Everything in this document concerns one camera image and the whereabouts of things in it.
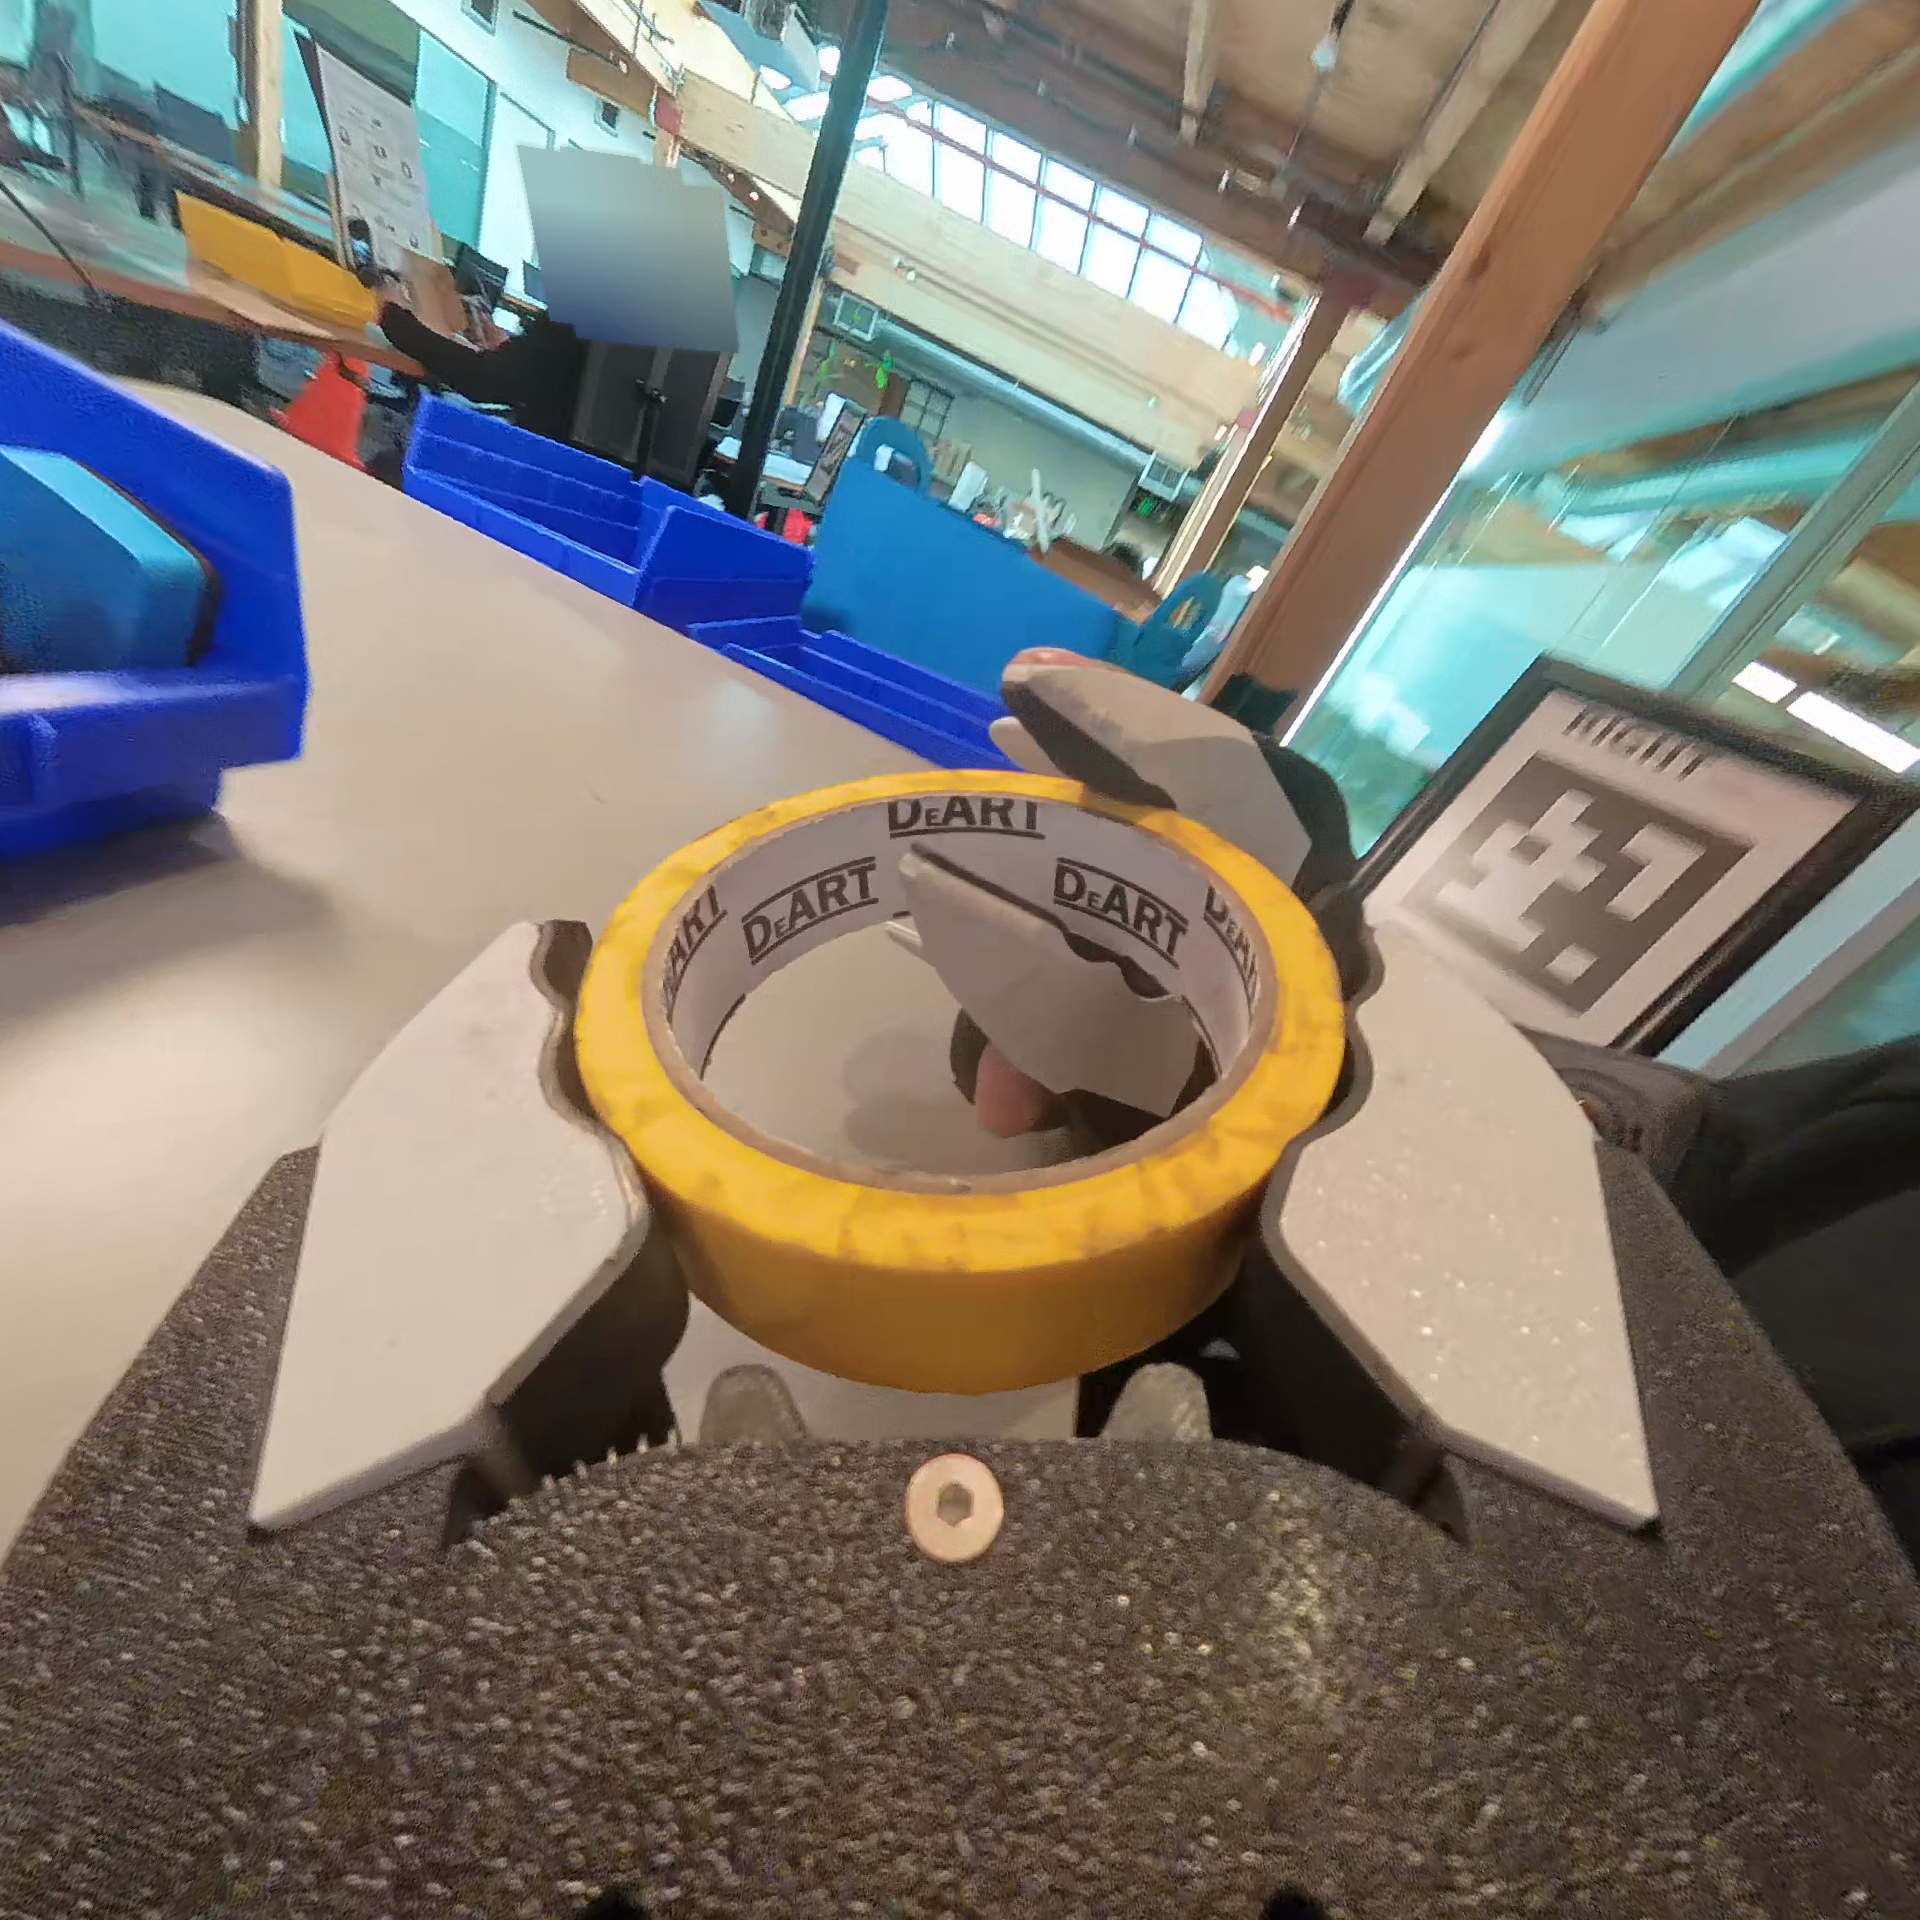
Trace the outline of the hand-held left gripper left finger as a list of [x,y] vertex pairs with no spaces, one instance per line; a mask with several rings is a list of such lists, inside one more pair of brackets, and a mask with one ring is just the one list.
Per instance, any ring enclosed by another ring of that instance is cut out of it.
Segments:
[[308,1524],[429,1471],[512,1500],[679,1438],[690,1295],[590,1113],[587,924],[500,932],[363,1071],[318,1140],[250,1524]]

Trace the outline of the person's right hand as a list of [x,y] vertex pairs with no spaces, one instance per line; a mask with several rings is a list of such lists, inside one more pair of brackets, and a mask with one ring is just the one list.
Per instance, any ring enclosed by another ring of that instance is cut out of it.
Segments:
[[981,1128],[996,1140],[1058,1132],[1069,1124],[1063,1097],[1014,1066],[964,1010],[952,1022],[948,1071]]

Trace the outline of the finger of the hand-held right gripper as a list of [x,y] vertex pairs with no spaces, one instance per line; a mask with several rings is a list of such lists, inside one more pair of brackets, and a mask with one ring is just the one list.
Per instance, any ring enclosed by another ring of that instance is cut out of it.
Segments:
[[996,750],[1028,774],[1178,812],[1296,890],[1314,880],[1308,822],[1255,733],[1162,685],[1077,654],[1018,657],[1001,683]]
[[1219,1061],[1189,1001],[1136,963],[938,855],[910,848],[899,870],[919,957],[1046,1091],[1151,1123],[1212,1091]]

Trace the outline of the black metal pole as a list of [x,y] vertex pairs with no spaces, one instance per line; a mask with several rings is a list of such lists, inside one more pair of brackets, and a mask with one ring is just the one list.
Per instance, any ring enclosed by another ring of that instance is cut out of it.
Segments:
[[752,522],[785,397],[804,354],[810,302],[821,291],[824,255],[853,161],[857,124],[876,79],[890,3],[859,3],[838,47],[828,106],[814,136],[799,222],[791,239],[781,295],[763,344],[752,400],[739,437],[729,514]]

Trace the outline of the large blue storage bin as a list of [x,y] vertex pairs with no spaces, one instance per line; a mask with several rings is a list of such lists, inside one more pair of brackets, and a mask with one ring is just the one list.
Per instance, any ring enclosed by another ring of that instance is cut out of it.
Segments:
[[94,471],[196,549],[218,577],[187,668],[3,674],[4,863],[216,812],[228,772],[301,756],[311,677],[287,479],[3,329],[3,451]]

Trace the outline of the yellow tape roll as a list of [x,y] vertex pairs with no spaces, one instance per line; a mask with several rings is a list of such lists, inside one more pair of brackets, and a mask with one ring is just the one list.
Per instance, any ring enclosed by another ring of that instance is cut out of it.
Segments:
[[[1212,1086],[1139,1140],[979,1179],[843,1168],[746,1127],[709,1093],[714,1044],[783,970],[908,915],[914,853],[1094,945],[1114,986],[1152,982]],[[714,1314],[817,1373],[958,1396],[1094,1373],[1214,1305],[1348,1053],[1333,951],[1256,855],[1170,807],[994,772],[817,788],[676,851],[592,951],[574,1051]]]

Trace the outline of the person's right forearm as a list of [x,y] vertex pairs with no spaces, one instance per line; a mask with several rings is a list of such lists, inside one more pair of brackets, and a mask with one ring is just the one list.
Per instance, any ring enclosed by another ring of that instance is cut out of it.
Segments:
[[1534,1037],[1799,1376],[1861,1473],[1919,1455],[1919,1041],[1711,1076]]

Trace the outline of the blue panel board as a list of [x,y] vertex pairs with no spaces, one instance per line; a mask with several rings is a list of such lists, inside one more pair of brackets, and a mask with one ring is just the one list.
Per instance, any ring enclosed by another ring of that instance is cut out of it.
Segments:
[[1010,660],[1058,650],[1124,663],[1140,629],[1018,542],[920,488],[929,448],[870,419],[836,471],[812,542],[803,627],[996,694]]

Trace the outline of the red chair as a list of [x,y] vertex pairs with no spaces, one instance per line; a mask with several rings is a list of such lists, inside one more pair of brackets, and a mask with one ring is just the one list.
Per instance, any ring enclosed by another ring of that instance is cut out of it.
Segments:
[[274,414],[274,424],[301,445],[367,472],[363,438],[371,403],[369,365],[360,358],[328,352],[321,365]]

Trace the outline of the wooden post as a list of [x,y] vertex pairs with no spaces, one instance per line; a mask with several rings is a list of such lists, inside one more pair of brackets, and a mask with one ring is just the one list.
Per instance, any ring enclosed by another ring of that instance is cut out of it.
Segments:
[[1322,685],[1756,10],[1588,10],[1370,409],[1214,660],[1205,702],[1219,706],[1237,679],[1296,698]]

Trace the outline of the white printed board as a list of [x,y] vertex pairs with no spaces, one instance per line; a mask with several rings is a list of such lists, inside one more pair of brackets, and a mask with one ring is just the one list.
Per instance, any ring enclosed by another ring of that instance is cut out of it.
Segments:
[[342,262],[365,277],[404,279],[438,244],[419,114],[318,37],[308,34],[306,47],[303,61],[328,143]]

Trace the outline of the yellow bin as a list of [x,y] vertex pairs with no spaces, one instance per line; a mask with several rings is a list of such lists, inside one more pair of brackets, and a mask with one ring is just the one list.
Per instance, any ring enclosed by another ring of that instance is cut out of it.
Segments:
[[189,257],[311,323],[367,331],[379,301],[344,267],[277,228],[189,195],[175,199]]

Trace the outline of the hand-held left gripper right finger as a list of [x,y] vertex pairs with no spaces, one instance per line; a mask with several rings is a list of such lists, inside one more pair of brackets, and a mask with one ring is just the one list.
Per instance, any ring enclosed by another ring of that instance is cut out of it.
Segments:
[[1662,1509],[1595,1127],[1417,936],[1368,943],[1350,1093],[1277,1168],[1263,1249],[1432,1452],[1641,1533]]

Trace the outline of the light blue foam block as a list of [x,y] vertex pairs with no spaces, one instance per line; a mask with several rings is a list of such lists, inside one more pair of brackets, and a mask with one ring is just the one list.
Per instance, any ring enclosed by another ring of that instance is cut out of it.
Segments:
[[3,667],[13,677],[187,668],[221,606],[202,552],[78,461],[3,448]]

